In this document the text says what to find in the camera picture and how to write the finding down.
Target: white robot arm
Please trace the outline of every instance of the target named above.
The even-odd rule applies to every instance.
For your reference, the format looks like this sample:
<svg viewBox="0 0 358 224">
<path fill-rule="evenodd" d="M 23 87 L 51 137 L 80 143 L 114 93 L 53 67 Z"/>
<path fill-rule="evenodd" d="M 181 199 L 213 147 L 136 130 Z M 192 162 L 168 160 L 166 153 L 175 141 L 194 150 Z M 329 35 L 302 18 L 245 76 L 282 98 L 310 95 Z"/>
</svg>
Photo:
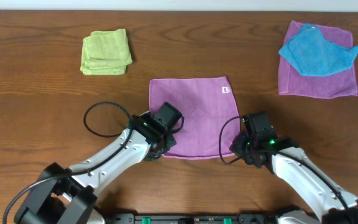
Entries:
<svg viewBox="0 0 358 224">
<path fill-rule="evenodd" d="M 347 207 L 355 207 L 358 197 L 344 190 L 337 183 L 331 180 L 323 171 L 314 165 L 302 148 L 289 147 L 280 152 L 298 158 L 305 164 L 312 167 L 326 181 L 331 184 L 338 192 L 341 193 Z M 293 159 L 277 154 L 272 156 L 272 167 L 274 173 L 296 190 L 303 200 L 314 211 L 319 221 L 322 216 L 329 213 L 330 209 L 345 210 L 343 204 L 339 201 L 333 191 L 309 168 L 300 164 Z M 284 214 L 279 219 L 280 224 L 296 224 L 296 223 L 319 223 L 319 221 L 309 217 L 303 211 L 293 211 Z"/>
<path fill-rule="evenodd" d="M 331 180 L 295 141 L 278 138 L 266 112 L 242 119 L 246 131 L 235 138 L 231 151 L 248 165 L 266 166 L 294 188 L 317 216 L 315 219 L 295 210 L 278 214 L 279 224 L 332 223 L 333 220 L 334 223 L 358 223 L 358 197 Z"/>
<path fill-rule="evenodd" d="M 14 222 L 105 224 L 104 217 L 94 209 L 99 193 L 130 166 L 143 160 L 158 159 L 174 146 L 176 142 L 173 134 L 181 127 L 173 127 L 179 119 L 182 121 L 182 127 L 184 117 L 175 107 L 164 103 L 156 114 L 147 111 L 140 116 L 133 116 L 128 127 L 113 143 L 89 159 L 68 169 L 63 169 L 56 163 L 49 165 L 41 173 L 38 181 L 31 185 L 32 190 L 16 212 Z M 67 206 L 63 205 L 52 194 L 63 195 L 70 203 Z M 12 202 L 7 207 L 3 223 L 6 223 Z"/>
</svg>

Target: microfiber towel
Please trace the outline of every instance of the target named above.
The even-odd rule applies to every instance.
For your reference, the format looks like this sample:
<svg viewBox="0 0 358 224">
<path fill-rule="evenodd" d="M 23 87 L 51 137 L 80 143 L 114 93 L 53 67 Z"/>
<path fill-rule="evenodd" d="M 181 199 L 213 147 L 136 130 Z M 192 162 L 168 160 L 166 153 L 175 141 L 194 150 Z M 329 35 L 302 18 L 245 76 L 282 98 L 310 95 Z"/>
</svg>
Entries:
<svg viewBox="0 0 358 224">
<path fill-rule="evenodd" d="M 131 63 L 125 29 L 94 31 L 84 38 L 80 70 L 85 75 L 121 75 Z"/>
<path fill-rule="evenodd" d="M 185 117 L 182 129 L 173 135 L 177 145 L 165 157 L 210 159 L 219 157 L 218 140 L 223 124 L 238 116 L 230 84 L 226 77 L 192 79 L 154 79 L 150 81 L 150 111 L 156 113 L 168 102 Z M 232 156 L 229 147 L 240 132 L 240 122 L 232 121 L 224 129 L 222 154 Z"/>
<path fill-rule="evenodd" d="M 288 42 L 304 24 L 291 21 L 284 44 Z M 351 48 L 352 33 L 337 27 L 318 27 L 327 41 L 338 46 Z M 339 96 L 357 96 L 357 83 L 354 65 L 342 72 L 326 77 L 306 77 L 300 75 L 283 57 L 280 57 L 278 68 L 278 92 L 281 95 L 309 96 L 331 99 Z"/>
<path fill-rule="evenodd" d="M 318 27 L 305 24 L 278 52 L 301 75 L 328 76 L 351 68 L 358 46 L 338 46 L 327 41 Z"/>
</svg>

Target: green connector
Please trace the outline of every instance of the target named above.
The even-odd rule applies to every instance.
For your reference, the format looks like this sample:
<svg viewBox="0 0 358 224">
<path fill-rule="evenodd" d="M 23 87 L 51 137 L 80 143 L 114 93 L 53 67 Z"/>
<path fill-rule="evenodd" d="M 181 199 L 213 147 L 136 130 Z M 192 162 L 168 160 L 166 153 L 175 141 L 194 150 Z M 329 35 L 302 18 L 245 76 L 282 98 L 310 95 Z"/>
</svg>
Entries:
<svg viewBox="0 0 358 224">
<path fill-rule="evenodd" d="M 152 219 L 151 218 L 143 218 L 142 219 L 142 224 L 151 224 Z"/>
<path fill-rule="evenodd" d="M 231 218 L 224 218 L 223 224 L 231 224 Z"/>
</svg>

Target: pink cloth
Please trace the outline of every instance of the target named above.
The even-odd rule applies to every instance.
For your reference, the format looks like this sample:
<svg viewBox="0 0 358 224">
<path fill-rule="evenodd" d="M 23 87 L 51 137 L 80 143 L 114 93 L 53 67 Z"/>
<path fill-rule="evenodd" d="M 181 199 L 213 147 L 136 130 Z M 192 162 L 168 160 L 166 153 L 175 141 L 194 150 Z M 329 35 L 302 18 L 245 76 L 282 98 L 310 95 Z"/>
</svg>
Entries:
<svg viewBox="0 0 358 224">
<path fill-rule="evenodd" d="M 303 26 L 291 21 L 284 44 Z M 343 47 L 353 47 L 352 33 L 336 27 L 319 26 L 326 40 Z M 354 65 L 343 72 L 327 77 L 301 76 L 283 57 L 278 67 L 278 93 L 281 95 L 310 96 L 331 99 L 339 96 L 357 96 L 356 72 Z"/>
<path fill-rule="evenodd" d="M 173 135 L 177 145 L 165 157 L 210 159 L 219 157 L 218 141 L 223 124 L 238 116 L 236 101 L 226 77 L 192 79 L 154 79 L 150 81 L 150 111 L 156 113 L 164 102 L 185 117 L 183 128 Z M 222 154 L 229 150 L 240 132 L 240 122 L 232 121 L 222 135 Z"/>
</svg>

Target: green cloth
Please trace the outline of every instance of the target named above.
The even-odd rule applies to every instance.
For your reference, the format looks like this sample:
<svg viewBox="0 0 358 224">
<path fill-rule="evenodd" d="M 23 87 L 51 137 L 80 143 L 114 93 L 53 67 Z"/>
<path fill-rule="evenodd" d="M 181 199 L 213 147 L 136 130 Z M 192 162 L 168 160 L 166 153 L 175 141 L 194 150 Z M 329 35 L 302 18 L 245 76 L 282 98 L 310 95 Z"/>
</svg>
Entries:
<svg viewBox="0 0 358 224">
<path fill-rule="evenodd" d="M 122 75 L 130 63 L 125 29 L 94 31 L 84 38 L 80 70 L 85 75 Z"/>
</svg>

